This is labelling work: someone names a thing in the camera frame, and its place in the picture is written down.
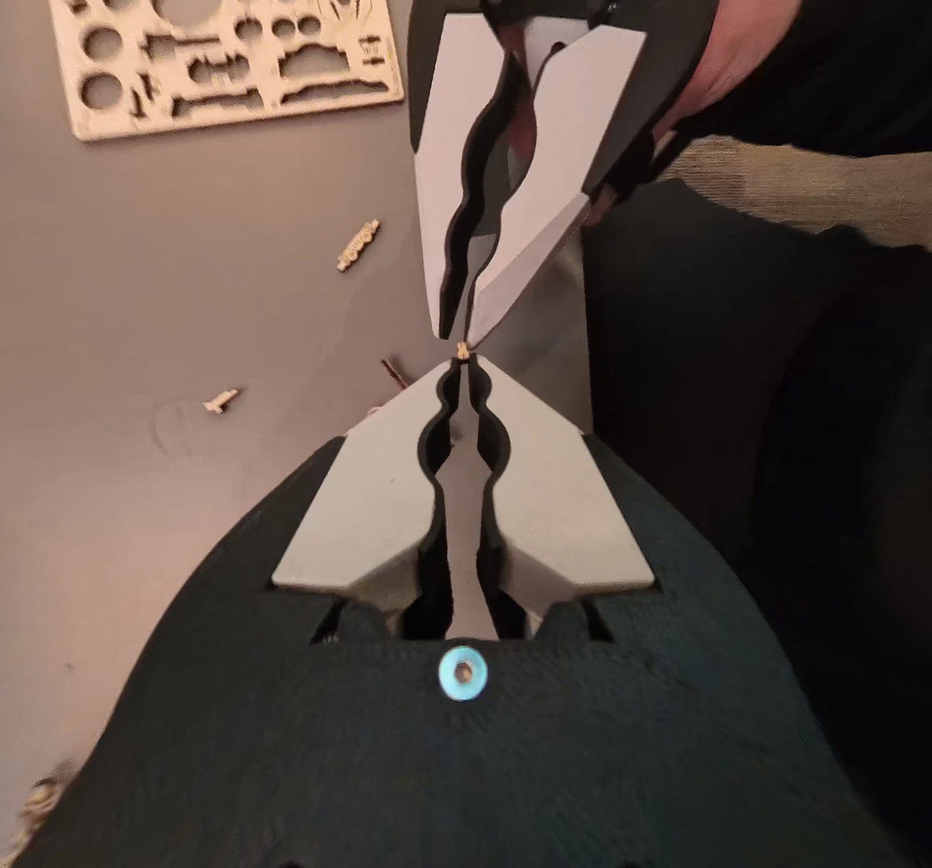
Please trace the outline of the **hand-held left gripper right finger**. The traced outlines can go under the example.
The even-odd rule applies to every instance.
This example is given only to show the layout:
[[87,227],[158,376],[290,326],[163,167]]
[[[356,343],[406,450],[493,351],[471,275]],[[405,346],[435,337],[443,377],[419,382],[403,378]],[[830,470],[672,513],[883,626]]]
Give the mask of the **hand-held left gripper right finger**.
[[652,587],[655,576],[588,437],[486,358],[470,359],[483,488],[476,571],[499,637],[557,604]]

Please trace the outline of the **wooden model vehicle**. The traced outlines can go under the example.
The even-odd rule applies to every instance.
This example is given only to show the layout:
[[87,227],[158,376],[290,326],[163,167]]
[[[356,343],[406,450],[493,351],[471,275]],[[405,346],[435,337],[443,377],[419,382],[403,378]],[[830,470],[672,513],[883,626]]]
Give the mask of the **wooden model vehicle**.
[[17,815],[17,833],[7,852],[4,866],[12,866],[26,851],[59,804],[76,773],[71,760],[60,762],[36,781]]

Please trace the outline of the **person's right forearm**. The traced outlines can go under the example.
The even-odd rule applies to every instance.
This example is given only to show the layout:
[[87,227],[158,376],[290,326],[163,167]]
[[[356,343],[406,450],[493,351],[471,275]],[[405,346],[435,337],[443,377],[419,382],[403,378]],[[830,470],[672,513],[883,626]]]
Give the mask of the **person's right forearm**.
[[931,0],[802,0],[770,56],[680,129],[852,158],[930,152]]

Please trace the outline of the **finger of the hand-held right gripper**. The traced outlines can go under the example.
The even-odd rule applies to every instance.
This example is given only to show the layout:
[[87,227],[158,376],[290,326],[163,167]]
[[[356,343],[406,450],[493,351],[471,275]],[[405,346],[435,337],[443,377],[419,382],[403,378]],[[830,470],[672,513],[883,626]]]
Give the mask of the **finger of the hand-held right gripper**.
[[501,323],[590,211],[586,182],[645,44],[644,32],[601,24],[542,65],[530,166],[500,215],[494,250],[473,283],[466,342]]
[[415,177],[433,331],[448,339],[484,212],[485,166],[510,109],[510,65],[483,13],[449,13],[438,46]]

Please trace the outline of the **wooden track chain part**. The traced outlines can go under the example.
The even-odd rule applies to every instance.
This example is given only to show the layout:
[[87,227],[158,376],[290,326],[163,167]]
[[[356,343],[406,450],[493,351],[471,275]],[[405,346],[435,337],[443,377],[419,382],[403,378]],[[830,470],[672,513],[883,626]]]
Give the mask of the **wooden track chain part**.
[[365,222],[339,253],[336,260],[337,271],[346,272],[356,264],[367,246],[375,240],[380,228],[379,219]]

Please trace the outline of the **person's right hand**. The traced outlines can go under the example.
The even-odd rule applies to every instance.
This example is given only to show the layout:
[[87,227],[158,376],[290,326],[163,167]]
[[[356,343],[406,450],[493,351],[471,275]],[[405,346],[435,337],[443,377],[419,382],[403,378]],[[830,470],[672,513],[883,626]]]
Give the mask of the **person's right hand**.
[[653,131],[658,144],[682,120],[720,102],[775,50],[802,0],[718,0],[705,51],[677,102]]

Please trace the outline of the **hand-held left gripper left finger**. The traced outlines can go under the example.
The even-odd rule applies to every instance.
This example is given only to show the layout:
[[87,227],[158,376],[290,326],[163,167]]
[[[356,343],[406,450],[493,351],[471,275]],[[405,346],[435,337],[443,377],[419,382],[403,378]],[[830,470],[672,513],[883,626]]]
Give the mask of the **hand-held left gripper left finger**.
[[453,616],[445,495],[461,362],[447,361],[341,440],[285,548],[277,588],[369,603],[409,639],[442,639]]

